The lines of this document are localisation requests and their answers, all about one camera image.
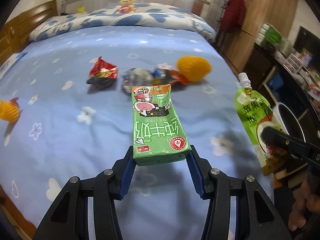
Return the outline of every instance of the human hand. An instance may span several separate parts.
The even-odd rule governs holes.
[[[288,228],[291,231],[302,228],[306,223],[304,213],[308,209],[310,212],[320,213],[320,196],[311,193],[310,184],[305,180],[297,190],[296,201],[292,206],[289,216]]]

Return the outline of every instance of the juice pouch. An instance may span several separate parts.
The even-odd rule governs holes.
[[[245,84],[241,74],[245,73],[239,74],[242,88],[236,93],[235,108],[254,147],[263,175],[267,176],[279,169],[288,160],[289,154],[281,148],[266,145],[261,139],[261,133],[268,126],[282,132],[283,129],[269,102],[257,91],[251,90],[247,76],[249,83]]]
[[[191,150],[171,101],[171,85],[132,87],[133,158],[138,166],[181,161]]]

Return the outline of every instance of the red jacket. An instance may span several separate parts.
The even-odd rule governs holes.
[[[246,8],[244,0],[229,0],[220,25],[220,31],[231,33],[241,27],[244,21]]]

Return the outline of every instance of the green milk carton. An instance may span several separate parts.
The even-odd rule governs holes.
[[[171,85],[132,87],[133,158],[138,166],[181,161],[191,150]]]

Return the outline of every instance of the wooden bed frame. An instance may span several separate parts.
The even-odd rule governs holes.
[[[7,22],[0,31],[0,67],[13,53],[23,51],[31,43],[29,41],[29,34],[36,27],[47,19],[57,15],[57,3],[53,0],[22,12]],[[4,210],[5,215],[20,238],[31,240],[36,227],[25,220],[1,186],[0,208]]]
[[[29,45],[29,34],[47,19],[57,16],[55,0],[40,4],[7,22],[0,31],[0,66]]]

